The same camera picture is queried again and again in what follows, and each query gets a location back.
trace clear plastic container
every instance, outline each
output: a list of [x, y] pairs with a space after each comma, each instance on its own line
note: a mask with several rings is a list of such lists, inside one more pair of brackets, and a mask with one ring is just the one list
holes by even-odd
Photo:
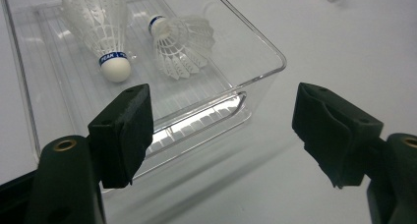
[[[256, 109], [285, 58], [227, 0], [125, 0], [132, 12], [127, 40], [132, 76], [114, 84], [96, 57], [60, 19], [61, 0], [8, 0], [10, 33], [28, 107], [33, 152], [67, 135], [88, 135], [88, 123], [122, 90], [149, 84], [153, 143], [141, 177], [244, 123]], [[150, 16], [199, 15], [214, 29], [207, 66], [176, 81], [156, 67]]]

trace threaded hole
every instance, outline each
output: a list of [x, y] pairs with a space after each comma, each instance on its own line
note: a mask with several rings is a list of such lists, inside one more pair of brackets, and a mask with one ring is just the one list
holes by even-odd
[[417, 148], [417, 140], [414, 138], [406, 138], [403, 140], [405, 142], [405, 144], [407, 144], [408, 146], [411, 147], [416, 147]]

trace shuttlecock cork base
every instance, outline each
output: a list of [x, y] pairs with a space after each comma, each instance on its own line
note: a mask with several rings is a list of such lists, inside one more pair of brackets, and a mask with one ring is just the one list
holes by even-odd
[[98, 60], [98, 64], [104, 76], [115, 83], [125, 81], [131, 74], [130, 63], [123, 52], [105, 54]]

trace blue band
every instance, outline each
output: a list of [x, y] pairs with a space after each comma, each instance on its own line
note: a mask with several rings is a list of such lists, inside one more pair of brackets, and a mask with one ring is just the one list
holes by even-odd
[[108, 54], [105, 54], [101, 56], [101, 58], [98, 60], [98, 64], [101, 66], [106, 62], [107, 60], [113, 59], [113, 58], [125, 58], [127, 59], [128, 56], [123, 52], [110, 52]]
[[151, 29], [152, 29], [152, 25], [153, 25], [153, 23], [155, 23], [155, 21], [157, 21], [157, 20], [158, 20], [158, 19], [160, 19], [160, 18], [165, 18], [165, 17], [163, 17], [163, 16], [155, 16], [155, 17], [153, 17], [153, 19], [149, 22], [148, 31], [149, 31], [150, 35], [152, 35], [152, 31], [151, 31]]

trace white table surface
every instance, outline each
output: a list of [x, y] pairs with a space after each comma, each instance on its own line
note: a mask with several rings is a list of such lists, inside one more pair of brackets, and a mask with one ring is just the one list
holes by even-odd
[[[229, 0], [288, 60], [250, 122], [105, 196], [109, 223], [371, 223], [365, 179], [334, 189], [291, 129], [297, 85], [330, 88], [417, 134], [417, 0]], [[4, 19], [1, 28], [4, 30]], [[0, 35], [0, 184], [35, 168], [7, 32]]]

